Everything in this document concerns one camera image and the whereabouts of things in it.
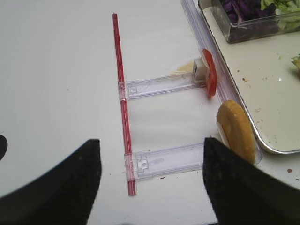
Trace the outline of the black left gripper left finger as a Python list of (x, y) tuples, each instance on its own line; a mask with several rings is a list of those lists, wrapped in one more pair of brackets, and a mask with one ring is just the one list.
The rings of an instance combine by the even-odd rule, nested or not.
[(100, 141), (90, 139), (53, 169), (1, 197), (2, 225), (85, 225), (101, 181)]

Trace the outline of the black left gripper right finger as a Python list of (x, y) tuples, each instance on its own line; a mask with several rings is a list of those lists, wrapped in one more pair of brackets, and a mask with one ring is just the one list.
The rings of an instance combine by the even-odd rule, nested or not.
[(300, 191), (206, 138), (202, 176), (219, 225), (298, 225)]

